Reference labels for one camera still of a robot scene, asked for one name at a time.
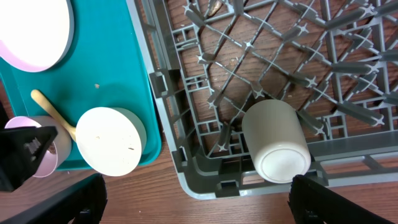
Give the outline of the pink bowl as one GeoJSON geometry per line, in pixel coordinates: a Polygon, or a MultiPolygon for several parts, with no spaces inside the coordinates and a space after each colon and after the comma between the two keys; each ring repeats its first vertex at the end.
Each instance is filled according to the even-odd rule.
{"type": "Polygon", "coordinates": [[[43,178],[52,174],[70,155],[72,140],[66,129],[50,116],[16,116],[5,125],[6,129],[26,126],[55,126],[57,136],[42,159],[34,177],[43,178]]]}

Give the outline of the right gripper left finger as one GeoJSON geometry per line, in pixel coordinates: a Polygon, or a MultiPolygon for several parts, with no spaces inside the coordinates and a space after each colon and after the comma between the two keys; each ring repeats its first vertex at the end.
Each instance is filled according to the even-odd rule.
{"type": "Polygon", "coordinates": [[[99,223],[107,202],[104,178],[93,174],[1,223],[99,223]]]}

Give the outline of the white cup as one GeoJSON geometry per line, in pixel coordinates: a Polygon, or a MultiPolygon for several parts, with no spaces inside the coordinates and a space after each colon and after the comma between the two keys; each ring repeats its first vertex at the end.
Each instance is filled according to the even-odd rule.
{"type": "Polygon", "coordinates": [[[310,151],[297,114],[288,103],[255,103],[243,117],[242,130],[254,168],[263,179],[285,184],[308,172],[310,151]]]}

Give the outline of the large white plate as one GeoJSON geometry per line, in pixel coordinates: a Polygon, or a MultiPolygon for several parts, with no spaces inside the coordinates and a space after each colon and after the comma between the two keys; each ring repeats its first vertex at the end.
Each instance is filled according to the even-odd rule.
{"type": "Polygon", "coordinates": [[[70,0],[1,0],[1,58],[25,72],[59,63],[73,41],[70,0]]]}

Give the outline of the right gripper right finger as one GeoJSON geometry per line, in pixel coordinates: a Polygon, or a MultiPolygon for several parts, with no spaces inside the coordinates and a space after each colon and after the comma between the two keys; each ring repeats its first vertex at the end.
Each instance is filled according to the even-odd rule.
{"type": "Polygon", "coordinates": [[[296,223],[390,223],[304,175],[293,178],[288,205],[296,223]]]}

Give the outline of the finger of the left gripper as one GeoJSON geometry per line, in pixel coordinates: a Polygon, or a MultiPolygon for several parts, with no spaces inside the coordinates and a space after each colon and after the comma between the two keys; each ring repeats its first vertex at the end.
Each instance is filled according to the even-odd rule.
{"type": "Polygon", "coordinates": [[[58,132],[54,126],[1,130],[1,191],[13,192],[38,170],[58,132]]]}

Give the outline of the pale green bowl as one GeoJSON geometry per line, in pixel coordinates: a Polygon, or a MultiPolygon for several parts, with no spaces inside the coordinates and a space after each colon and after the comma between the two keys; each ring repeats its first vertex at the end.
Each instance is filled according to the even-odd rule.
{"type": "Polygon", "coordinates": [[[146,143],[143,122],[124,108],[92,108],[76,126],[76,144],[82,158],[97,172],[112,177],[132,172],[146,143]]]}

